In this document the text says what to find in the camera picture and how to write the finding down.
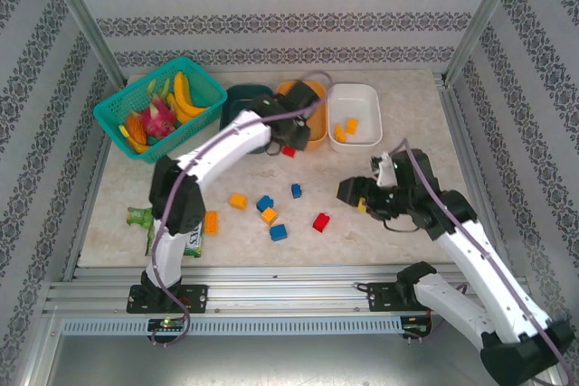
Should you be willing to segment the orange plastic container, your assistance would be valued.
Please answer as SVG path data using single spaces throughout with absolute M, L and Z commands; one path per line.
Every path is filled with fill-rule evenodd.
M 323 98 L 327 95 L 326 88 L 319 82 L 307 81 L 306 84 L 312 88 L 316 94 Z M 310 137 L 305 148 L 306 151 L 313 151 L 319 148 L 327 137 L 327 106 L 321 104 L 313 115 L 308 119 L 308 127 L 310 128 Z

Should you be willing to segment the yellow toy banana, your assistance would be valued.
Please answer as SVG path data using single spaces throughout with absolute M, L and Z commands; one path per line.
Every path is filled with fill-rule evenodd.
M 178 71 L 174 77 L 174 94 L 181 107 L 192 107 L 189 80 L 182 71 Z
M 187 124 L 206 111 L 206 108 L 198 108 L 189 104 L 181 105 L 173 93 L 169 93 L 166 99 L 169 105 L 175 110 L 177 121 L 182 125 Z

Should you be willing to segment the aluminium side rail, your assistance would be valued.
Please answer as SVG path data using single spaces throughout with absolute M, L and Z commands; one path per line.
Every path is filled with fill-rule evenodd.
M 471 204 L 479 216 L 489 241 L 499 256 L 504 259 L 506 252 L 504 250 L 503 240 L 483 183 L 479 163 L 470 141 L 468 129 L 460 112 L 460 105 L 456 100 L 453 89 L 449 89 L 444 84 L 442 78 L 436 77 L 435 83 Z
M 90 225 L 90 218 L 94 208 L 94 203 L 98 195 L 100 181 L 104 172 L 104 167 L 107 162 L 111 140 L 104 137 L 97 158 L 92 169 L 90 183 L 86 191 L 86 195 L 81 205 L 81 213 L 77 221 L 77 228 L 74 232 L 70 248 L 67 253 L 65 267 L 62 269 L 61 281 L 71 281 L 74 277 L 75 269 L 77 267 L 78 258 L 81 254 L 87 230 Z

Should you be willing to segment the wide aluminium base rail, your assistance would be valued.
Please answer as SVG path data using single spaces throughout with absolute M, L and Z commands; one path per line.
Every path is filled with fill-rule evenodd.
M 359 283 L 394 281 L 401 264 L 275 267 L 185 267 L 186 284 L 205 284 L 206 316 L 354 315 L 368 311 Z M 42 313 L 113 317 L 127 313 L 141 268 L 78 268 L 49 286 Z

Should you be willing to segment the fox's candy bag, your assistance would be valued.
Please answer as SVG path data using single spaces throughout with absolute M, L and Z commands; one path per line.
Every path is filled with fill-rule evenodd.
M 153 243 L 156 237 L 155 224 L 152 223 L 147 232 L 147 247 L 145 255 L 150 256 L 152 252 Z M 202 251 L 202 242 L 204 237 L 204 224 L 200 223 L 190 234 L 185 243 L 184 255 L 186 257 L 199 258 Z

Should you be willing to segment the dark teal plastic container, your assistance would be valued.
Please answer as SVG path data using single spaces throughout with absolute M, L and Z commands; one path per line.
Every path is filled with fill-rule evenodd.
M 271 88 L 262 84 L 238 84 L 227 89 L 227 99 L 221 108 L 219 129 L 225 129 L 242 110 L 249 108 L 252 102 L 261 96 L 273 97 Z

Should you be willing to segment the white plastic container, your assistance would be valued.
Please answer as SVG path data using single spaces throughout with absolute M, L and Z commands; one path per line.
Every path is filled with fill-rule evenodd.
M 358 128 L 342 144 L 334 139 L 335 124 L 345 130 L 346 121 L 357 118 Z M 333 85 L 327 97 L 327 131 L 330 147 L 339 153 L 361 153 L 375 148 L 383 139 L 382 114 L 377 91 L 362 83 Z

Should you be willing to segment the aluminium frame post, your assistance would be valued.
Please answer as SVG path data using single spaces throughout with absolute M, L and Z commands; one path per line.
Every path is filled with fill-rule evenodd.
M 64 2 L 73 15 L 76 24 L 84 33 L 91 49 L 95 52 L 112 84 L 116 89 L 124 88 L 127 84 L 127 78 L 85 0 L 64 0 Z
M 470 57 L 480 36 L 487 27 L 501 0 L 481 0 L 478 9 L 472 16 L 465 34 L 462 36 L 455 52 L 451 56 L 447 69 L 441 75 L 441 85 L 448 88 L 458 78 L 461 70 Z

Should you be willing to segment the pink toy dragon fruit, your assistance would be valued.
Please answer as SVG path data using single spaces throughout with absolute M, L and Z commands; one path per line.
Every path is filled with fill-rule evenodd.
M 168 137 L 176 130 L 176 110 L 154 94 L 148 107 L 138 113 L 148 136 L 156 139 Z

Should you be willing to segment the teal plastic mesh basket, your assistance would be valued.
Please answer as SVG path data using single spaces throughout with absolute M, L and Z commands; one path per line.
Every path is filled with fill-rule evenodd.
M 173 79 L 179 71 L 189 80 L 193 102 L 204 108 L 205 112 L 152 145 L 147 151 L 137 152 L 121 134 L 119 126 L 124 123 L 130 111 L 140 111 L 151 102 L 147 88 L 152 80 L 160 86 L 167 79 Z M 153 164 L 213 123 L 219 117 L 221 106 L 226 99 L 225 89 L 209 73 L 190 59 L 177 57 L 103 100 L 95 107 L 94 116 L 112 142 L 127 157 Z

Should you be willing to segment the orange toy fruit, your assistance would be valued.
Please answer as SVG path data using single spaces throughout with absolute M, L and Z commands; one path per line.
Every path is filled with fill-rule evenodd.
M 147 134 L 143 128 L 138 116 L 131 114 L 127 117 L 125 121 L 125 129 L 128 131 L 130 136 L 140 145 L 145 146 L 147 144 Z

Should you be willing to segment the small circuit board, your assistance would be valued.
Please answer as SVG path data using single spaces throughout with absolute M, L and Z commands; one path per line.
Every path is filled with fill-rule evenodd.
M 162 319 L 149 319 L 147 324 L 147 330 L 152 332 L 171 332 L 177 333 L 182 332 L 185 326 L 185 321 L 181 318 L 162 318 Z

